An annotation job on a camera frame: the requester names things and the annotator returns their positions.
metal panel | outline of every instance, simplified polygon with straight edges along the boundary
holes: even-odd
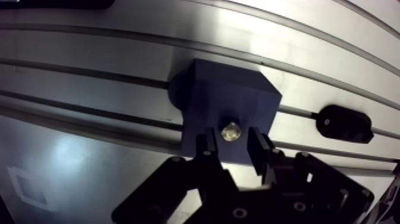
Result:
[[[83,13],[68,10],[60,10],[58,14],[47,10],[22,10],[15,12],[18,16],[13,21],[26,23],[84,24],[87,26],[110,27],[113,29],[162,34],[228,46],[230,48],[260,54],[281,61],[287,61],[299,67],[317,71],[359,86],[393,101],[398,100],[396,97],[398,95],[396,88],[382,87],[397,85],[399,82],[397,77],[379,66],[336,46],[312,38],[301,32],[241,13],[221,10],[192,2],[172,1],[169,3],[170,4],[164,4],[163,2],[162,4],[155,4],[153,1],[135,1],[134,3],[130,1],[121,1],[116,3],[116,5],[108,11],[93,13],[91,15],[85,14],[85,16]],[[340,18],[347,18],[346,16],[348,13],[344,12],[349,10],[334,2],[331,3],[332,5],[324,5],[324,7],[320,5],[317,12],[321,13],[321,16],[325,14],[332,15],[331,10],[338,8],[340,11],[337,12],[337,14],[341,15]],[[142,11],[153,6],[153,13],[149,13],[146,16],[143,15],[143,17],[140,18],[141,20],[147,20],[148,26],[139,24],[137,21],[139,20],[139,16],[142,16]],[[297,11],[301,16],[306,17],[312,14],[302,14],[302,10]],[[130,20],[122,20],[122,18],[128,16],[132,18]],[[353,19],[354,13],[350,12],[349,16],[347,20]],[[322,23],[321,26],[332,27],[330,25],[328,26],[327,21],[332,21],[333,19],[330,18],[325,21],[320,19],[324,17],[318,18],[318,22]],[[360,25],[365,25],[369,22],[367,20],[362,20],[357,22],[357,24],[358,23]],[[348,23],[340,25],[340,27],[346,27],[346,29],[351,28],[352,30],[352,27],[349,28],[348,26]],[[368,37],[376,33],[371,31],[375,30],[375,28],[376,27],[372,27],[368,30]],[[350,33],[354,34],[354,32],[347,31],[348,30],[340,32],[344,34],[347,33],[347,35]],[[358,36],[360,33],[365,34],[363,32],[354,34],[357,36],[357,40],[367,41],[366,38]],[[382,37],[379,41],[374,41],[371,45],[379,46],[380,51],[385,49],[385,52],[387,52],[395,49],[397,45],[397,42],[395,42],[388,47],[389,43],[391,43],[389,40]],[[363,75],[365,78],[363,82],[360,82],[359,75]]]
[[[388,0],[382,4],[374,0],[350,0],[360,8],[379,18],[381,21],[400,32],[399,11],[400,4],[397,0]]]
[[[333,1],[233,1],[307,24],[358,46],[397,68],[400,66],[394,59],[400,47],[396,37]]]

silver surface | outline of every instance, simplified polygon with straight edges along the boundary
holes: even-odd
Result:
[[[100,29],[93,27],[79,27],[79,26],[60,26],[60,25],[47,25],[47,24],[0,24],[0,29],[4,30],[24,30],[24,31],[46,31],[46,32],[64,32],[64,33],[78,33],[89,34],[107,37],[117,37],[123,39],[132,39],[137,41],[145,41],[152,43],[161,43],[165,45],[178,46],[188,48],[196,51],[203,51],[212,53],[214,55],[221,55],[232,59],[238,59],[249,63],[254,63],[269,68],[278,69],[291,74],[296,74],[307,79],[315,80],[323,84],[334,86],[339,89],[357,94],[359,96],[379,102],[388,107],[400,110],[400,104],[391,101],[387,98],[376,95],[365,89],[359,88],[355,85],[350,85],[341,80],[334,79],[321,73],[312,70],[303,69],[302,67],[294,66],[293,64],[277,61],[272,58],[262,57],[256,54],[251,54],[245,51],[238,51],[231,48],[224,48],[217,45],[207,44],[203,42],[190,41],[178,38],[169,38],[167,36],[152,35],[148,33],[127,32],[123,30]]]
[[[393,27],[385,23],[384,21],[380,20],[378,17],[373,15],[372,13],[368,12],[367,10],[359,7],[358,5],[354,4],[353,2],[349,0],[332,0],[337,2],[338,4],[343,5],[344,7],[348,8],[349,10],[352,10],[353,12],[359,14],[360,16],[366,18],[367,20],[370,20],[372,23],[376,24],[377,26],[381,27],[391,35],[395,36],[397,39],[400,40],[400,33],[395,30]]]
[[[169,155],[124,147],[0,117],[1,195],[17,223],[111,223],[111,211]],[[258,186],[252,167],[224,164],[244,188]],[[45,195],[43,209],[24,200],[9,170]],[[351,174],[377,198],[393,176]],[[171,223],[181,223],[199,206],[190,192]]]
[[[300,32],[304,32],[308,35],[319,38],[321,40],[324,40],[326,42],[334,44],[338,47],[341,47],[347,51],[350,51],[353,54],[363,57],[366,60],[369,60],[372,63],[377,64],[378,66],[380,66],[392,73],[395,73],[397,76],[400,76],[400,70],[398,68],[385,62],[384,60],[380,59],[379,57],[377,57],[361,48],[358,48],[357,46],[355,46],[351,43],[348,43],[340,38],[330,35],[329,33],[315,29],[311,26],[300,23],[296,20],[292,20],[290,18],[286,18],[286,17],[280,16],[280,15],[277,15],[275,13],[271,13],[267,10],[260,10],[258,8],[249,7],[246,5],[237,4],[235,2],[230,2],[230,1],[224,1],[224,0],[187,0],[187,1],[196,2],[196,3],[200,3],[200,4],[205,4],[205,5],[212,5],[214,7],[237,11],[239,13],[244,13],[247,15],[251,15],[253,17],[262,18],[262,19],[271,21],[273,23],[280,24],[282,26],[290,27],[292,29],[298,30]]]

